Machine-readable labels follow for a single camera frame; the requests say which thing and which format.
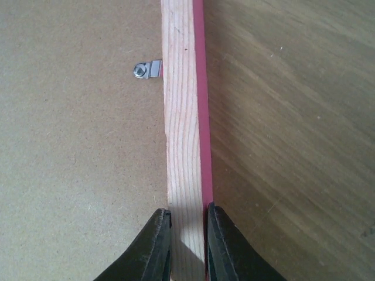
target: metal clip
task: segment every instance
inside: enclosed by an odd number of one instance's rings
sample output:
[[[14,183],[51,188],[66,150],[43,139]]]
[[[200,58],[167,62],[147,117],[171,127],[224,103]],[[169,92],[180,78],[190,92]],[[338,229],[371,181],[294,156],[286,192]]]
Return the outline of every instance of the metal clip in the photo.
[[[154,78],[160,77],[162,69],[162,60],[152,60],[138,63],[133,70],[136,78]]]

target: hardboard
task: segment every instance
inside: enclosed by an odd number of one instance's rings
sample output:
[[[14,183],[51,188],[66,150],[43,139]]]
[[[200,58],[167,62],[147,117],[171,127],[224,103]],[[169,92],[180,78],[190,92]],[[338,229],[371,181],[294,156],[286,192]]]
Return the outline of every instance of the hardboard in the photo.
[[[0,279],[92,280],[166,207],[159,1],[0,2]]]

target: black clamp jaw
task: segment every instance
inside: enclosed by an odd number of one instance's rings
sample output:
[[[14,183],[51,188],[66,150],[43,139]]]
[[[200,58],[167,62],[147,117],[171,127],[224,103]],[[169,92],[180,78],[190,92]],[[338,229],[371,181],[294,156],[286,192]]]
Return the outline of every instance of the black clamp jaw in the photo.
[[[171,227],[171,212],[157,209],[129,248],[95,281],[170,281]],[[207,214],[207,261],[210,281],[286,280],[214,202]]]

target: red painted edge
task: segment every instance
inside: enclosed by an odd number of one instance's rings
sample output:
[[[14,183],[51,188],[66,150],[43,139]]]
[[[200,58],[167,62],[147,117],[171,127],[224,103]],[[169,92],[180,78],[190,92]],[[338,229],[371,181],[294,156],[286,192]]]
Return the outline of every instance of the red painted edge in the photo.
[[[197,99],[200,137],[200,165],[202,171],[202,201],[204,223],[204,252],[207,270],[207,207],[213,201],[212,162],[209,121],[209,95],[207,90],[206,43],[204,36],[203,1],[193,0],[195,53],[197,71]]]

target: wood grain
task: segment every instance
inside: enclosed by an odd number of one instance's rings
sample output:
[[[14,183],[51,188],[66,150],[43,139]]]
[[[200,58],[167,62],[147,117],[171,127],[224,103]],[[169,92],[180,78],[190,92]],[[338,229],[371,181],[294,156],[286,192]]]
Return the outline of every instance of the wood grain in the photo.
[[[212,201],[202,0],[162,1],[172,279],[204,280],[203,212]]]
[[[375,280],[375,3],[204,3],[216,204],[288,280]]]

